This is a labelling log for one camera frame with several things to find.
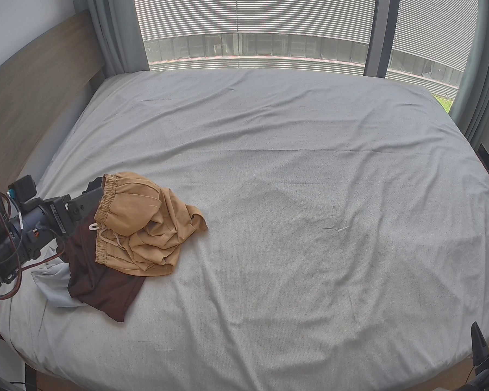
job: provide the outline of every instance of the dark brown cloth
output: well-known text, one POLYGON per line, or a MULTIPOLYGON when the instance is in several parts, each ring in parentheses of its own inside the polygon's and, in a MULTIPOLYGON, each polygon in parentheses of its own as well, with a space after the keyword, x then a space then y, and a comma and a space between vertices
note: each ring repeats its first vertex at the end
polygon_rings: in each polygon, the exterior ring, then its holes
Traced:
POLYGON ((91 210, 65 243, 65 260, 71 271, 68 290, 71 297, 123 322, 145 277, 124 274, 95 262, 96 231, 89 230, 89 225, 95 223, 97 209, 98 206, 91 210))

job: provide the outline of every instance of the headboard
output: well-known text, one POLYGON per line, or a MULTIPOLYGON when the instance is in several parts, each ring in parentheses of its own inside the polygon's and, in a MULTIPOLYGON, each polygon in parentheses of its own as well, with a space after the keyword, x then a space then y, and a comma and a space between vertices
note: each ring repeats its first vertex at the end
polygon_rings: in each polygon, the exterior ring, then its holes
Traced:
POLYGON ((17 179, 47 129, 104 65, 83 11, 0 66, 0 189, 17 179))

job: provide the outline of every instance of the drawstring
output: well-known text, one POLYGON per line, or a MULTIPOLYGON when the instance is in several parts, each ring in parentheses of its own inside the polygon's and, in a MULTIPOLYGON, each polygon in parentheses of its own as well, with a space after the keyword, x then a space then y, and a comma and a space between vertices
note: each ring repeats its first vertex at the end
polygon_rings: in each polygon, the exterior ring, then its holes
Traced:
POLYGON ((90 231, 99 231, 98 232, 98 236, 101 240, 103 240, 104 242, 107 242, 108 244, 111 244, 113 246, 117 246, 118 248, 121 248, 121 249, 124 249, 123 246, 121 246, 121 243, 119 241, 119 235, 115 232, 115 231, 112 231, 112 233, 114 234, 114 236, 116 237, 116 242, 117 243, 114 243, 114 241, 112 241, 111 239, 107 239, 107 238, 104 238, 102 236, 102 233, 106 230, 108 230, 109 228, 107 226, 105 226, 103 223, 101 225, 101 227, 97 224, 97 223, 93 223, 92 225, 89 225, 89 230, 90 231))

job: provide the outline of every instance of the brown garment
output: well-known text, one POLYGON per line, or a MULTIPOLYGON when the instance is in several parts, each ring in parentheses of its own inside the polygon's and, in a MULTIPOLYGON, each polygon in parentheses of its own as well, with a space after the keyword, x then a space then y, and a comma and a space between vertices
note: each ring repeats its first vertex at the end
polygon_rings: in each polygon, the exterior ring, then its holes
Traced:
POLYGON ((89 225, 94 223, 97 209, 92 209, 65 243, 64 255, 71 271, 68 290, 71 297, 123 322, 145 278, 123 274, 95 262, 96 232, 89 230, 89 225))
POLYGON ((96 262, 139 276, 168 275, 180 245, 207 229, 197 207, 183 203, 168 188, 132 172, 105 174, 103 197, 94 219, 96 262))

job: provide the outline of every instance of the white cloth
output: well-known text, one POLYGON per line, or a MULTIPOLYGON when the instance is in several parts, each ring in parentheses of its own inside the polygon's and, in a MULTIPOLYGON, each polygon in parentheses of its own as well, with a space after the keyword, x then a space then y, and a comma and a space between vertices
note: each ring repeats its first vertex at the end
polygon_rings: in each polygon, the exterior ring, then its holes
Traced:
POLYGON ((0 333, 86 389, 404 389, 489 338, 489 176, 425 89, 239 69, 108 80, 42 197, 131 170, 203 211, 124 323, 45 305, 0 333))
MULTIPOLYGON (((52 247, 48 247, 44 259, 55 253, 56 251, 52 247)), ((38 289, 53 307, 83 307, 87 305, 69 295, 67 286, 71 279, 71 271, 69 264, 60 258, 54 258, 45 264, 34 267, 31 270, 31 276, 38 289)))

